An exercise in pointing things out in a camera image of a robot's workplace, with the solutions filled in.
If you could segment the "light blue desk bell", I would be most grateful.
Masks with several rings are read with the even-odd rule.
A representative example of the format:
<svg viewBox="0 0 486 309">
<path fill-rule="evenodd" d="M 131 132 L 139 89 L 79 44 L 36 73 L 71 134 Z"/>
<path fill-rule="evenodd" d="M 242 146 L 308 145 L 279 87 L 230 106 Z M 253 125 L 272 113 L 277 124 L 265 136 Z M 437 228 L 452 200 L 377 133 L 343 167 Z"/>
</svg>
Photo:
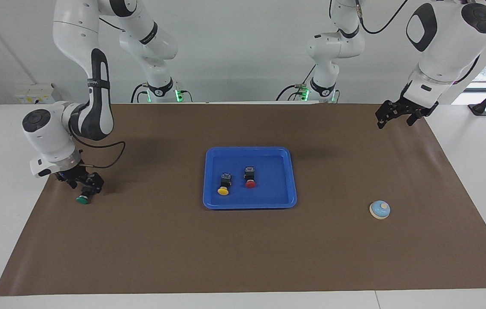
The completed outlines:
<svg viewBox="0 0 486 309">
<path fill-rule="evenodd" d="M 374 201 L 369 205 L 369 212 L 374 218 L 383 220 L 391 214 L 392 209 L 386 201 Z"/>
</svg>

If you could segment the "yellow push button switch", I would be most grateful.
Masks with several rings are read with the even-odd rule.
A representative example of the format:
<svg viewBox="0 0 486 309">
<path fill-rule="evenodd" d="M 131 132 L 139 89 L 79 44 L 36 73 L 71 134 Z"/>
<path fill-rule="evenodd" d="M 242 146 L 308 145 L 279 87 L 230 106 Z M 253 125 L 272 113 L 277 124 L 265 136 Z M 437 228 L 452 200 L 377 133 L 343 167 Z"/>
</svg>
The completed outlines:
<svg viewBox="0 0 486 309">
<path fill-rule="evenodd" d="M 229 195 L 229 188 L 231 187 L 231 184 L 232 184 L 232 175 L 229 173 L 222 173 L 220 186 L 217 189 L 218 194 L 222 196 Z"/>
</svg>

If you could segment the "blue plastic tray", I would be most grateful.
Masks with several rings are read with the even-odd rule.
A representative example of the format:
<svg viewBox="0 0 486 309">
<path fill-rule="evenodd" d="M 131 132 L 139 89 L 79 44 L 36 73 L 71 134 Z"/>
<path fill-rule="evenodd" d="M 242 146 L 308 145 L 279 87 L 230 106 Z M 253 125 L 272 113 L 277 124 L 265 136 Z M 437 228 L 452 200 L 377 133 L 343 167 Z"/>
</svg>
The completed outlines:
<svg viewBox="0 0 486 309">
<path fill-rule="evenodd" d="M 246 188 L 245 167 L 255 167 L 255 188 Z M 232 175 L 229 195 L 219 195 L 221 174 Z M 213 147 L 204 164 L 203 204 L 212 210 L 290 209 L 297 193 L 292 157 L 281 146 Z"/>
</svg>

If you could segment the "brown paper table mat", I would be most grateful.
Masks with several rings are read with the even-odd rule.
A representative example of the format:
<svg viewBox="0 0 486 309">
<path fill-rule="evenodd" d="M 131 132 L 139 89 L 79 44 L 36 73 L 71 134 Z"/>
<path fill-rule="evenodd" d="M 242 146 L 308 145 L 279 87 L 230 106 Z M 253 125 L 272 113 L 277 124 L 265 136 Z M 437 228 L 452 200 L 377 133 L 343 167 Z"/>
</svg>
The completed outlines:
<svg viewBox="0 0 486 309">
<path fill-rule="evenodd" d="M 484 289 L 486 224 L 427 122 L 374 104 L 116 104 L 125 154 L 90 205 L 55 177 L 0 296 Z M 297 203 L 202 203 L 208 149 L 282 146 Z M 383 220 L 369 205 L 386 201 Z"/>
</svg>

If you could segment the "white wall socket box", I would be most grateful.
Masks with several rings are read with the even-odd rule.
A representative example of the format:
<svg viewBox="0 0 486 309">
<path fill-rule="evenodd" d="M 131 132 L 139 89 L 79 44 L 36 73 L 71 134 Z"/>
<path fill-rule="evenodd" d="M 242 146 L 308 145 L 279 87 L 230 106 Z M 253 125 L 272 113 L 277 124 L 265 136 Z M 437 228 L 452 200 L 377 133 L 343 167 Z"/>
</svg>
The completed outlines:
<svg viewBox="0 0 486 309">
<path fill-rule="evenodd" d="M 18 85 L 14 95 L 19 104 L 54 104 L 63 100 L 52 83 Z"/>
</svg>

